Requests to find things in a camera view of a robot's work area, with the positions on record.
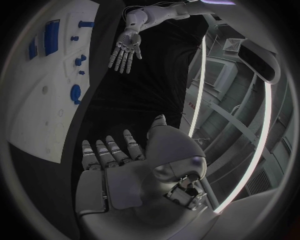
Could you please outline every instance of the ceiling vent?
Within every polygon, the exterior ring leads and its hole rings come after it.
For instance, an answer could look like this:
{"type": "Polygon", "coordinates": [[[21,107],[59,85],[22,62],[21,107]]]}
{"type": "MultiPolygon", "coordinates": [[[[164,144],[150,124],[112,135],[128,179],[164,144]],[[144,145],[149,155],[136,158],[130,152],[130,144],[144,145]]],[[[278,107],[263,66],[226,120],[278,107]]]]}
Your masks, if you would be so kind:
{"type": "Polygon", "coordinates": [[[244,39],[227,38],[223,50],[238,53],[244,39]]]}
{"type": "Polygon", "coordinates": [[[259,194],[270,188],[271,184],[264,169],[246,184],[249,195],[259,194]]]}

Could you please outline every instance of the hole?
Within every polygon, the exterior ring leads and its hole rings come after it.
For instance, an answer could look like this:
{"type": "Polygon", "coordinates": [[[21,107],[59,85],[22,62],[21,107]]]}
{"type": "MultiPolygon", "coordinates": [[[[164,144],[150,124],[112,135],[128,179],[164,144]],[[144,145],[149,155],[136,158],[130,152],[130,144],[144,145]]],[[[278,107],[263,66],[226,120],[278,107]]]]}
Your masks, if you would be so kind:
{"type": "Polygon", "coordinates": [[[41,89],[42,94],[46,94],[48,92],[48,87],[47,86],[43,86],[43,88],[41,89]]]}

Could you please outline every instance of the robotic arm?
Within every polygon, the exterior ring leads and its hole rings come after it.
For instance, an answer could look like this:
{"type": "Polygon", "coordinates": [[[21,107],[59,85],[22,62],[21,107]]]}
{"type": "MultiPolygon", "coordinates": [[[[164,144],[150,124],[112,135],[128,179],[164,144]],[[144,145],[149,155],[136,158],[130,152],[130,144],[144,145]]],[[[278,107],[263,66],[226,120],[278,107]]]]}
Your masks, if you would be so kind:
{"type": "Polygon", "coordinates": [[[111,68],[117,58],[114,70],[123,73],[127,63],[126,73],[130,73],[134,53],[138,59],[142,59],[140,50],[142,40],[139,35],[141,31],[159,25],[168,19],[181,20],[189,18],[190,15],[210,13],[212,11],[207,9],[201,1],[179,2],[168,7],[145,6],[130,11],[126,15],[125,30],[117,39],[108,67],[111,68]]]}

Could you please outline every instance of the led light strip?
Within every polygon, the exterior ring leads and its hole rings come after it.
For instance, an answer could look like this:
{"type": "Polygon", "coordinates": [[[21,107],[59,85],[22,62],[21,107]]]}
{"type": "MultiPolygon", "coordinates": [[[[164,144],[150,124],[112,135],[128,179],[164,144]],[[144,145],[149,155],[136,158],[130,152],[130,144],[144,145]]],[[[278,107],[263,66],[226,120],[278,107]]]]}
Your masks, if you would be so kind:
{"type": "Polygon", "coordinates": [[[248,182],[252,173],[254,172],[254,169],[256,168],[256,166],[260,160],[260,157],[262,155],[262,152],[264,150],[264,147],[265,147],[265,144],[267,141],[267,137],[268,137],[270,121],[271,121],[271,113],[272,113],[272,110],[271,110],[271,108],[272,108],[271,85],[265,82],[264,89],[265,89],[264,120],[263,120],[261,135],[259,138],[259,142],[258,142],[256,151],[254,153],[252,161],[251,161],[248,169],[246,170],[244,176],[241,178],[240,182],[237,184],[237,186],[232,191],[232,193],[225,199],[225,201],[222,202],[222,204],[216,210],[214,210],[215,213],[220,213],[239,194],[239,192],[246,185],[246,183],[248,182]]]}
{"type": "Polygon", "coordinates": [[[201,99],[202,99],[202,92],[203,92],[203,85],[204,85],[204,78],[205,78],[205,65],[206,65],[206,42],[205,42],[205,36],[202,39],[202,63],[201,63],[201,74],[200,74],[200,82],[199,82],[199,90],[198,90],[198,97],[197,97],[197,102],[196,102],[196,107],[195,107],[195,112],[192,117],[190,129],[188,136],[191,138],[193,136],[197,118],[198,118],[198,113],[200,109],[200,104],[201,104],[201,99]]]}
{"type": "Polygon", "coordinates": [[[205,4],[222,4],[222,5],[236,5],[234,2],[232,1],[214,1],[214,0],[201,0],[201,2],[205,3],[205,4]]]}

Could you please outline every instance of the blue knob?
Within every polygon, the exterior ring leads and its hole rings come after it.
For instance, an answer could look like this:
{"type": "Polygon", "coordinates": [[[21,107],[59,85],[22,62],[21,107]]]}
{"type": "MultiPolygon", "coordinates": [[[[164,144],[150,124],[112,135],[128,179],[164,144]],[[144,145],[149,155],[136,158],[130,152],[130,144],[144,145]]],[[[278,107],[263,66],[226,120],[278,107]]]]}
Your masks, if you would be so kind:
{"type": "Polygon", "coordinates": [[[75,59],[75,65],[76,66],[81,66],[81,62],[82,62],[81,58],[76,58],[75,59]]]}
{"type": "Polygon", "coordinates": [[[73,85],[72,88],[71,88],[70,96],[71,96],[72,101],[74,101],[75,105],[78,105],[78,104],[81,103],[81,101],[78,100],[78,98],[80,97],[80,95],[81,95],[80,86],[77,85],[77,84],[73,85]]]}
{"type": "Polygon", "coordinates": [[[87,57],[84,55],[81,55],[81,61],[85,61],[85,60],[87,60],[87,57]]]}
{"type": "Polygon", "coordinates": [[[95,23],[93,21],[80,21],[78,23],[79,28],[93,28],[95,23]]]}
{"type": "Polygon", "coordinates": [[[71,36],[71,41],[78,41],[79,40],[79,36],[71,36]]]}

